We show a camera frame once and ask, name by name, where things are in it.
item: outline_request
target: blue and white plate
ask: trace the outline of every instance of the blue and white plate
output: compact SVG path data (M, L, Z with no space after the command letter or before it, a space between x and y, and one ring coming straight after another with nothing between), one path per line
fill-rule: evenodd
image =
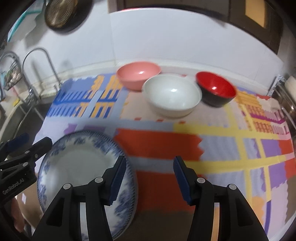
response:
M118 156L124 155L109 137L94 131L78 131L59 139L41 164L37 192L42 210L48 208L65 183L79 186L101 177L113 167ZM107 220L113 239L119 237L131 223L137 206L137 182L127 161L117 200L106 206ZM88 240L85 203L81 203L81 233Z

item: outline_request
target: backsplash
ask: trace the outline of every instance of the backsplash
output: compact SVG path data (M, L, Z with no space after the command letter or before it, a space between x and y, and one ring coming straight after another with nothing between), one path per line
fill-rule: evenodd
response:
M8 43L23 59L36 46L48 50L58 73L95 64L116 67L122 62L173 61L180 67L208 66L239 75L268 90L277 74L291 74L296 41L284 28L279 54L241 29L203 14L151 8L108 13L107 1L96 1L75 31L50 30L43 14L23 40ZM42 52L28 57L25 72L32 83L53 75ZM17 85L20 92L25 89Z

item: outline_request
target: stainless steel sink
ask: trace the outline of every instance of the stainless steel sink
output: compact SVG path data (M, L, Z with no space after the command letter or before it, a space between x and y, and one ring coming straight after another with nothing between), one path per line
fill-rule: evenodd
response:
M44 118L54 100L55 96L41 99L34 108L28 108L26 104L20 104L4 123L4 131L0 137L0 142L5 142L13 139L23 133L28 133L30 136L29 142L19 148L17 151L10 154L10 157L18 156L26 151L35 139L36 134L42 127Z

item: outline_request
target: silver rivet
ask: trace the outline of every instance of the silver rivet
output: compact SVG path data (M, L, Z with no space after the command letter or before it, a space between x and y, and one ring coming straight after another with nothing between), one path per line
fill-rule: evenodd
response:
M197 182L198 182L198 183L205 183L205 179L202 178L202 177L199 177L199 178L197 179Z
M97 177L94 181L96 183L101 183L103 181L103 178L102 177Z
M234 184L230 184L230 185L229 185L229 188L230 188L231 190L235 190L237 187L236 187Z
M65 190L69 189L70 187L71 187L71 184L70 183L66 183L66 184L63 185L63 188Z

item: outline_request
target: colorful tablecloth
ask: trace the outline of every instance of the colorful tablecloth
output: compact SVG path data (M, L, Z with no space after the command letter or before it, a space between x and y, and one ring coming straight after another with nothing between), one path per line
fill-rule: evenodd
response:
M88 129L122 146L136 170L139 198L134 220L118 240L186 240L194 207L183 201L173 173L172 160L180 155L212 184L237 185L269 239L278 241L296 211L295 155L279 109L276 100L238 88L223 108L200 103L186 117L167 119L113 73L103 74L66 81L36 141ZM216 205L212 240L218 211Z

